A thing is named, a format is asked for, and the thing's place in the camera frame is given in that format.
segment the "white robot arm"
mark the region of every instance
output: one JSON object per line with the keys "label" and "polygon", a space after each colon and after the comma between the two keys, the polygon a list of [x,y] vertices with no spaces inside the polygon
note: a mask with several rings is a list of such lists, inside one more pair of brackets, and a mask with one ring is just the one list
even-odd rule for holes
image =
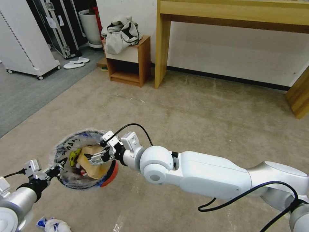
{"label": "white robot arm", "polygon": [[[286,212],[291,213],[292,232],[307,231],[309,176],[295,168],[266,161],[256,167],[243,169],[225,158],[207,154],[192,151],[177,153],[161,146],[145,149],[140,145],[135,132],[128,132],[118,140],[115,134],[109,131],[102,137],[100,145],[104,148],[103,151],[88,157],[92,165],[116,159],[122,165],[141,172],[151,183],[174,184],[187,192],[229,200],[223,206],[256,190],[251,195],[260,196],[270,206],[282,211],[278,218]],[[0,177],[0,232],[22,229],[33,203],[60,170],[61,164],[57,164],[52,170],[48,169],[38,175],[37,170],[32,168],[29,179],[30,182],[37,182],[37,187],[33,189],[33,186],[28,184],[13,193],[8,192],[5,184],[7,182]],[[199,207],[199,211],[208,212],[222,208],[219,206],[202,209],[209,204]],[[274,218],[261,231],[265,231],[277,219]]]}

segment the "white wall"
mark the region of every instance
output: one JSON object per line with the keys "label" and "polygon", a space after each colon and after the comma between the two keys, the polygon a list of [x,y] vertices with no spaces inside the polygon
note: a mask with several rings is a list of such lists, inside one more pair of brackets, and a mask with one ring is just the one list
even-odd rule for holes
{"label": "white wall", "polygon": [[[101,23],[132,15],[151,36],[155,63],[156,0],[97,0]],[[309,65],[309,34],[172,22],[168,65],[292,86]]]}

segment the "floor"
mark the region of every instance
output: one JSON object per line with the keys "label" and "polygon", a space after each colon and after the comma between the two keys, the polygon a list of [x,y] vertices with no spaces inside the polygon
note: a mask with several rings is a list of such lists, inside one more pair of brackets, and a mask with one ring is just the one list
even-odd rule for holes
{"label": "floor", "polygon": [[[77,69],[51,71],[42,81],[23,73],[9,74],[0,64],[0,109],[5,109],[0,111],[0,138],[94,70],[97,61],[104,57],[102,50],[95,51],[88,46],[80,50],[83,57],[90,59],[89,63]],[[62,67],[69,62],[57,51],[52,53]]]}
{"label": "floor", "polygon": [[[295,119],[283,92],[172,71],[159,89],[153,85],[153,80],[142,88],[110,82],[106,72],[95,69],[0,139],[1,173],[17,171],[33,158],[46,165],[55,144],[80,129],[116,131],[131,122],[169,150],[221,156],[244,168],[270,160],[309,173],[309,117]],[[149,145],[139,128],[128,130]],[[15,189],[26,179],[9,181]],[[248,232],[260,231],[278,214],[253,197],[198,212],[209,200],[173,185],[150,184],[120,166],[116,179],[96,191],[70,190],[53,180],[25,231],[39,232],[35,223],[45,216],[66,221],[73,232]],[[268,231],[290,231],[288,216]]]}

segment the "black baseboard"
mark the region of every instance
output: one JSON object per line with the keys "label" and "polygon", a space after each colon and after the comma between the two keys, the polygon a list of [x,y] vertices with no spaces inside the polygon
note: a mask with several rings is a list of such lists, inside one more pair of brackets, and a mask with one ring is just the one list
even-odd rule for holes
{"label": "black baseboard", "polygon": [[244,84],[257,85],[257,86],[262,86],[262,87],[277,89],[277,90],[288,91],[290,89],[289,86],[277,85],[277,84],[271,84],[271,83],[259,82],[259,81],[252,81],[248,79],[219,75],[219,74],[208,73],[208,72],[201,72],[201,71],[196,71],[196,70],[191,70],[191,69],[177,68],[177,67],[172,67],[172,66],[168,66],[167,69],[171,71],[181,72],[181,73],[188,73],[188,74],[211,77],[211,78],[222,79],[222,80],[227,80],[227,81],[234,81],[234,82],[239,82],[239,83],[244,83]]}

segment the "table leg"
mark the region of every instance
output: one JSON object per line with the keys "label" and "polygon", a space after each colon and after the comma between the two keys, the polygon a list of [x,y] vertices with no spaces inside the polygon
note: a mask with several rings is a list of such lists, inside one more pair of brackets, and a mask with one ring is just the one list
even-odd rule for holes
{"label": "table leg", "polygon": [[170,41],[171,18],[167,14],[160,14],[160,1],[157,10],[157,38],[155,49],[154,87],[157,89],[166,74],[168,45]]}
{"label": "table leg", "polygon": [[309,112],[309,67],[286,93],[295,117],[301,119]]}

